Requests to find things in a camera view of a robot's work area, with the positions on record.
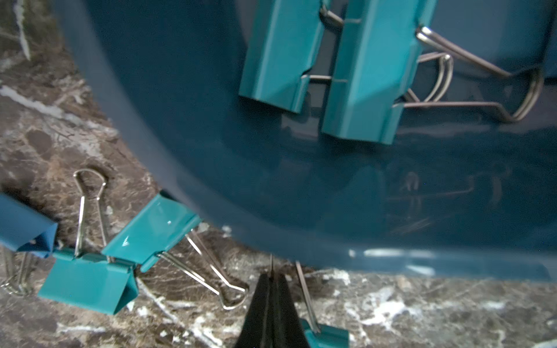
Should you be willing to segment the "blue binder clip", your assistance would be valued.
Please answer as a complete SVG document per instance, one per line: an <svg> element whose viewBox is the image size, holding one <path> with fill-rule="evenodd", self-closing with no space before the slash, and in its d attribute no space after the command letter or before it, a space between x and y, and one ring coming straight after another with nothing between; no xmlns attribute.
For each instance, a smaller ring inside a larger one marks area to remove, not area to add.
<svg viewBox="0 0 557 348"><path fill-rule="evenodd" d="M58 223L7 194L1 194L1 259L6 278L1 288L25 297L32 290L27 277L34 257L52 255Z"/></svg>

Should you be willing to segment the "dark teal storage box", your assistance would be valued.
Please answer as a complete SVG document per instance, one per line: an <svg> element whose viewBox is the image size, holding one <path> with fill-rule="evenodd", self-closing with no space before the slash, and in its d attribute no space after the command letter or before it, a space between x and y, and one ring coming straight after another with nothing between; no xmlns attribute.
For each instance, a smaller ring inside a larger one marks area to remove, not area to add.
<svg viewBox="0 0 557 348"><path fill-rule="evenodd" d="M436 1L430 28L511 73L454 60L444 102L391 144L321 130L351 1L330 1L300 113L239 96L259 1L55 1L103 112L172 196L244 244L306 265L556 280L556 3ZM421 61L399 102L429 97Z"/></svg>

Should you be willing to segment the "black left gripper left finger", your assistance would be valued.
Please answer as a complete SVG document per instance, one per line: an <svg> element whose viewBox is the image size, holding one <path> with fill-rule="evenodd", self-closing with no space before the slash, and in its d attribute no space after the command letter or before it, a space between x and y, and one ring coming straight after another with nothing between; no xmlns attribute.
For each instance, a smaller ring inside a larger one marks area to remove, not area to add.
<svg viewBox="0 0 557 348"><path fill-rule="evenodd" d="M263 273L258 279L242 331L235 348L272 347L271 278Z"/></svg>

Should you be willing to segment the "teal binder clip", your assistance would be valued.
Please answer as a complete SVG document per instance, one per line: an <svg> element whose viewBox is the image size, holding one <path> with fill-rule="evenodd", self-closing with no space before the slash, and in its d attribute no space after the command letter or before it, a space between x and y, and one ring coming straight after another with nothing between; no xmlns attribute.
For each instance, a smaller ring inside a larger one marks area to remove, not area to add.
<svg viewBox="0 0 557 348"><path fill-rule="evenodd" d="M338 139L393 143L405 109L490 107L504 123L524 119L538 101L544 77L532 72L528 92L510 113L496 101L442 101L452 82L454 60L509 78L511 73L474 55L430 28L436 1L351 1L331 78L321 130ZM439 59L429 97L400 102L408 94L419 62Z"/></svg>
<svg viewBox="0 0 557 348"><path fill-rule="evenodd" d="M295 266L308 311L308 320L301 319L300 323L310 347L348 348L350 346L350 335L347 330L320 324L317 321L302 266L298 261L295 262Z"/></svg>
<svg viewBox="0 0 557 348"><path fill-rule="evenodd" d="M259 1L239 96L300 113L330 1Z"/></svg>
<svg viewBox="0 0 557 348"><path fill-rule="evenodd" d="M55 263L38 296L97 313L115 315L128 303L133 302L139 294L134 275L135 265L100 253L84 252L84 224L87 212L86 187L81 179L84 173L96 175L101 181L94 203L99 216L102 241L107 245L108 233L102 212L102 198L108 180L95 169L81 168L73 174L81 195L75 246L53 252Z"/></svg>
<svg viewBox="0 0 557 348"><path fill-rule="evenodd" d="M245 302L249 287L232 281L225 273L218 258L196 232L201 223L201 217L185 204L159 193L112 238L102 254L133 262L140 266L143 273L159 260L165 260L217 295L224 310L234 310ZM170 250L183 239L188 241L226 287L240 292L242 296L235 300L227 299L220 287L211 284L207 278L172 255Z"/></svg>

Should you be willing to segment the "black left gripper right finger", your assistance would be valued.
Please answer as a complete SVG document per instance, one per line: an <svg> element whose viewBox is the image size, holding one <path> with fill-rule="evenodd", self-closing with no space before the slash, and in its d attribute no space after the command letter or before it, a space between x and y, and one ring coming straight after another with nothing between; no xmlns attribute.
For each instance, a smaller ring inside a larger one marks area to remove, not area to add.
<svg viewBox="0 0 557 348"><path fill-rule="evenodd" d="M272 275L273 347L309 348L285 275Z"/></svg>

